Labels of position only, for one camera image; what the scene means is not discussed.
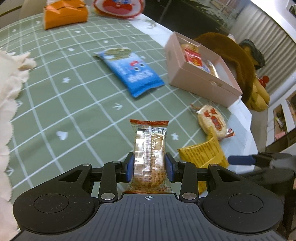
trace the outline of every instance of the grid pattern tablecloth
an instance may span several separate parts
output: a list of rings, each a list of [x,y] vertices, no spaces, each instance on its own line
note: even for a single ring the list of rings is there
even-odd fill
[[[168,84],[134,99],[94,57],[94,52],[109,47],[131,48],[168,82],[163,47],[127,20],[90,13],[86,23],[45,31],[42,15],[35,15],[0,30],[0,48],[16,55],[30,51],[38,65],[17,99],[18,111],[12,120],[7,169],[12,202],[29,188],[82,163],[101,167],[124,160],[133,150],[129,119],[169,120],[166,151],[176,158],[178,148],[206,140],[188,106],[208,100]],[[215,106],[226,120],[237,123],[237,129],[233,127],[237,136],[222,143],[226,155],[230,146],[241,154],[244,128],[227,108]]]

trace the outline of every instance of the open box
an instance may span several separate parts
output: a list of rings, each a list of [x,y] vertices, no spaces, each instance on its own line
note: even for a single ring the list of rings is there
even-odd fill
[[[192,43],[199,46],[203,60],[209,60],[216,68],[219,78],[186,62],[181,44]],[[192,92],[225,107],[232,105],[242,91],[223,59],[201,44],[174,32],[166,46],[169,84]]]

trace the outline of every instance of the white star print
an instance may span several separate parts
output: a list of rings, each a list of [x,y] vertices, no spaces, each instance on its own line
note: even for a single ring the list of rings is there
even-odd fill
[[[172,138],[174,141],[178,141],[179,140],[179,136],[176,133],[171,134]]]
[[[63,78],[62,83],[69,83],[71,79],[69,77]]]

